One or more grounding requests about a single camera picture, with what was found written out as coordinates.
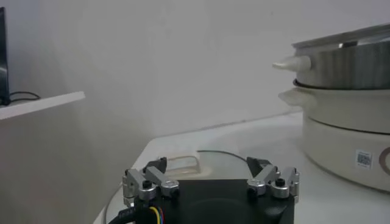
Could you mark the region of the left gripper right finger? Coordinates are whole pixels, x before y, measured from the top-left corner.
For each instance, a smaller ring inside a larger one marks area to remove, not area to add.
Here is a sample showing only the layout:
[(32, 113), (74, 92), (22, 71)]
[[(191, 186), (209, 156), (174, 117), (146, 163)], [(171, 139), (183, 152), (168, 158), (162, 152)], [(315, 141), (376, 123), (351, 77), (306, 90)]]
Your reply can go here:
[(266, 159), (247, 157), (246, 163), (252, 175), (247, 180), (247, 194), (251, 200), (264, 196), (267, 191), (276, 199), (292, 197), (299, 201), (300, 173), (295, 167), (280, 171)]

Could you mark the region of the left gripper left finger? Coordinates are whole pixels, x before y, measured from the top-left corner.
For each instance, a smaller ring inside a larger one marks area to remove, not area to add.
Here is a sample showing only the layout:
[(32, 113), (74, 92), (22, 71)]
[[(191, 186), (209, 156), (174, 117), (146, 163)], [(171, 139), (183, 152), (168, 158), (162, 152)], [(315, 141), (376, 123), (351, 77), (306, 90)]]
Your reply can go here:
[(165, 175), (168, 160), (166, 157), (150, 161), (141, 170), (127, 169), (122, 177), (122, 191), (124, 204), (127, 207), (139, 199), (150, 202), (158, 194), (166, 198), (177, 198), (180, 194), (180, 185), (177, 180)]

